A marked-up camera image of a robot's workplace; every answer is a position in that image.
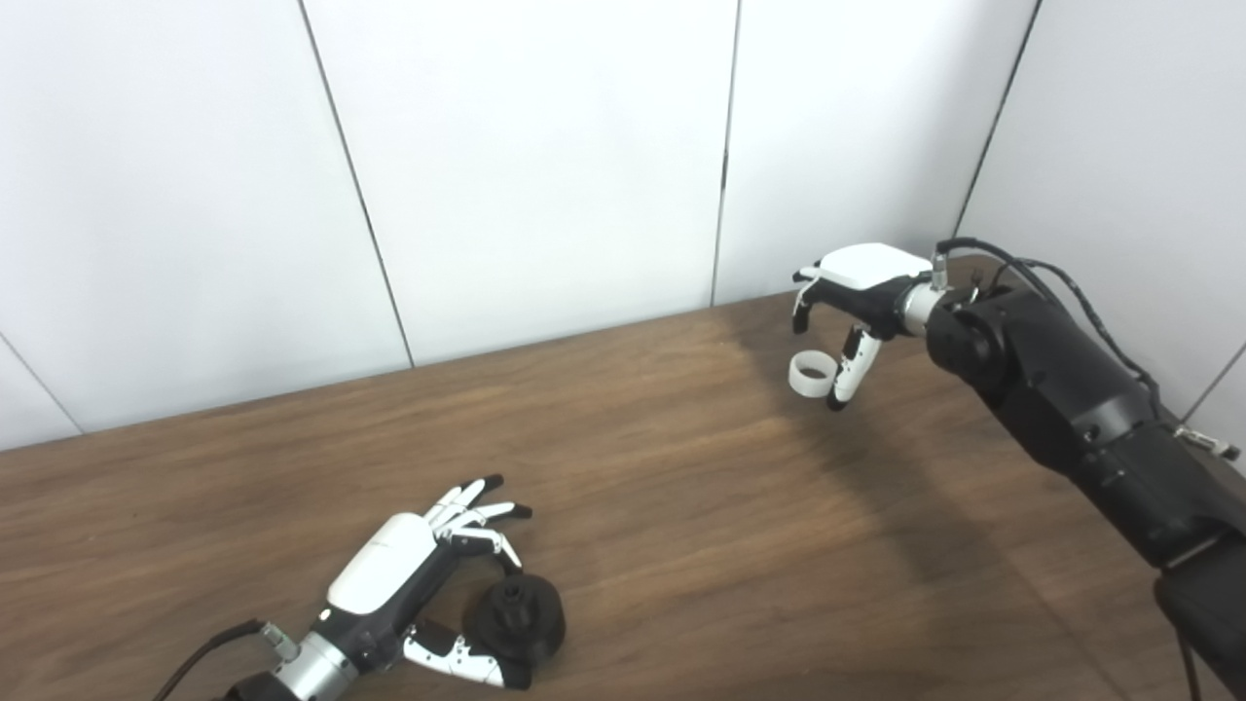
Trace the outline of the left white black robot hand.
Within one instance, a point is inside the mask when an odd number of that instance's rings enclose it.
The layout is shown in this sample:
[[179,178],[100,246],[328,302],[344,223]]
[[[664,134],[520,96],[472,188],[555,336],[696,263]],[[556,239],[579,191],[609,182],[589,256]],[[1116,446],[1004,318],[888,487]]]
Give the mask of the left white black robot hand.
[[530,519],[515,501],[481,504],[503,484],[487,474],[454,486],[424,513],[391,515],[331,581],[312,634],[334,647],[353,679],[381,674],[401,660],[468,682],[527,689],[530,671],[486,652],[435,621],[419,621],[466,558],[493,557],[507,575],[525,572],[515,547],[493,522]]

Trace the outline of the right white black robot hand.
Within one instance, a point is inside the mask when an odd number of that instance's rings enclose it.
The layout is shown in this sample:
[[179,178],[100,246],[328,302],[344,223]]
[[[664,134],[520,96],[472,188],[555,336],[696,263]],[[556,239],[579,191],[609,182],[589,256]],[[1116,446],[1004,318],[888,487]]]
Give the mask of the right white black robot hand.
[[925,337],[942,293],[934,291],[927,259],[872,242],[839,248],[792,275],[792,332],[807,332],[812,309],[835,308],[854,319],[840,359],[821,351],[792,356],[787,380],[802,396],[821,396],[840,412],[858,393],[881,347],[893,337]]

